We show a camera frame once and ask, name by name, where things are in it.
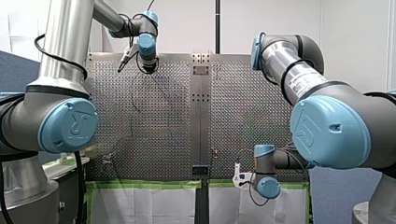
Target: white wall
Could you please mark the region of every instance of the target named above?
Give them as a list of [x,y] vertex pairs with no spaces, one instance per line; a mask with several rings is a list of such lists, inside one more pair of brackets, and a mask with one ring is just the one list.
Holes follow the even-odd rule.
[[34,40],[45,33],[50,0],[0,0],[0,50],[38,61]]
[[326,76],[359,91],[386,91],[392,0],[322,0]]
[[319,42],[320,0],[221,1],[221,53],[250,54],[260,32],[307,35]]
[[[107,1],[119,13],[132,17],[147,9],[149,0]],[[214,49],[213,0],[157,0],[151,10],[159,17],[159,52],[192,53]],[[103,51],[123,52],[126,39],[114,39],[103,31]]]
[[[107,2],[129,16],[142,12],[149,3]],[[159,52],[215,51],[215,0],[157,0],[152,10],[159,15]],[[261,31],[305,34],[319,41],[319,27],[320,0],[221,1],[221,53],[249,54]],[[104,30],[103,43],[103,51],[122,52],[127,40],[111,38]]]

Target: light blue end cap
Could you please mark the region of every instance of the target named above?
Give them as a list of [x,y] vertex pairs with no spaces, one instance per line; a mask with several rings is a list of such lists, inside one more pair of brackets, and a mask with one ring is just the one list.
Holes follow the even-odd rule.
[[150,34],[141,34],[137,41],[139,54],[143,57],[155,57],[155,38]]
[[94,105],[72,98],[56,105],[44,118],[38,132],[41,148],[50,153],[81,150],[92,139],[98,124]]
[[152,21],[154,21],[158,25],[157,13],[152,12],[152,11],[144,11],[143,14],[146,15],[147,17],[149,17]]
[[311,96],[291,112],[290,130],[301,156],[316,166],[361,166],[371,151],[371,137],[360,115],[329,96]]
[[251,69],[258,71],[261,69],[260,65],[260,49],[261,49],[261,42],[264,38],[264,35],[257,35],[254,38],[253,46],[251,47],[251,55],[250,55],[250,65]]
[[280,194],[280,184],[271,176],[266,176],[257,184],[257,192],[266,199],[275,199]]
[[254,157],[265,156],[273,151],[275,151],[274,145],[256,145],[254,147]]

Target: gray partition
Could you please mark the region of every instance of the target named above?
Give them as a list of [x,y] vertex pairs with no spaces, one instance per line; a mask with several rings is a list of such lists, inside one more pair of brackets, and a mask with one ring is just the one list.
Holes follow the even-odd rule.
[[[89,179],[192,179],[193,165],[229,179],[239,150],[290,140],[290,106],[250,69],[247,55],[162,54],[152,75],[134,59],[118,74],[120,57],[92,53],[88,60],[100,120]],[[243,154],[245,170],[251,158]],[[295,171],[278,175],[304,180]]]

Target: metal hole pattern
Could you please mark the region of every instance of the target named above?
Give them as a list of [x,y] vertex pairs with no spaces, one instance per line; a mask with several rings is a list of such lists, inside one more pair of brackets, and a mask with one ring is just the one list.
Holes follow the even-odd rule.
[[[211,71],[210,148],[212,178],[231,178],[238,152],[257,144],[285,146],[290,140],[290,106],[278,86],[268,83],[249,63],[213,62]],[[242,172],[253,169],[253,155],[241,155]],[[278,175],[296,176],[294,171]]]
[[133,61],[119,74],[119,61],[92,62],[99,126],[89,179],[191,179],[191,63],[160,63],[145,75]]

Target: silver robotic arm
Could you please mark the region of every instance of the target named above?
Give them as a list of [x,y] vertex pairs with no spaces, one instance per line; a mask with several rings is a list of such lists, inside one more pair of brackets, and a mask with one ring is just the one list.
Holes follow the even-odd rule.
[[[138,36],[136,57],[146,72],[155,70],[155,13],[145,11],[125,20],[102,0],[51,1],[37,80],[28,84],[25,93],[0,94],[0,162],[4,169],[0,172],[4,179],[0,191],[6,198],[0,198],[4,215],[0,223],[59,221],[58,185],[47,181],[37,152],[75,152],[79,156],[96,131],[97,112],[83,86],[88,75],[83,65],[92,18],[106,26],[114,37]],[[78,213],[76,223],[81,223],[81,216]]]
[[[293,105],[290,117],[296,150],[256,146],[256,170],[233,177],[237,187],[246,182],[260,195],[274,199],[280,193],[276,168],[334,169],[375,168],[396,177],[396,97],[392,92],[361,94],[340,81],[323,76],[324,63],[318,45],[306,36],[258,35],[253,43],[251,65],[279,86]],[[285,156],[294,154],[285,166]]]

